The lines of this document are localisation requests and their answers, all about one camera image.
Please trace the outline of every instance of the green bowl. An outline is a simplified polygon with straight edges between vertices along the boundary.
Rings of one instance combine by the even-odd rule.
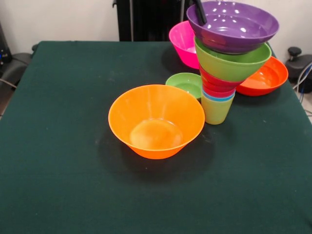
[[[226,81],[242,81],[258,71],[272,55],[267,44],[243,55],[226,55],[212,51],[195,37],[195,48],[202,68]]]
[[[201,99],[202,81],[199,75],[193,73],[178,73],[169,77],[166,85],[175,86],[192,94],[197,100]]]

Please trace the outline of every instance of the white wall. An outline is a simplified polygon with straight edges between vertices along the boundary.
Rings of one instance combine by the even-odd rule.
[[[0,22],[12,53],[41,40],[119,40],[112,0],[0,0]]]
[[[281,60],[287,48],[312,53],[312,0],[237,0],[269,11],[280,22],[271,45]],[[12,52],[41,40],[118,40],[112,0],[0,0],[0,21]]]

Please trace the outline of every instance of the purple bowl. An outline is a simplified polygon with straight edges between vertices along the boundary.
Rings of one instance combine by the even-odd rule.
[[[277,19],[260,8],[232,1],[203,2],[207,23],[198,24],[196,6],[187,10],[195,35],[208,48],[244,54],[260,47],[278,31]]]

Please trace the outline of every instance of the red cup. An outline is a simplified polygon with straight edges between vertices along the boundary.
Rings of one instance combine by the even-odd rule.
[[[226,91],[226,92],[216,92],[216,91],[210,90],[205,85],[203,85],[203,90],[205,91],[206,94],[213,96],[215,98],[227,98],[227,97],[233,95],[236,91],[236,89],[232,89],[232,90]]]

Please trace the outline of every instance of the small green bowl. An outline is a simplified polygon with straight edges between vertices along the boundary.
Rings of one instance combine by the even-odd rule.
[[[201,99],[202,81],[199,75],[193,73],[178,73],[169,77],[166,85],[175,86],[192,94],[197,100]]]

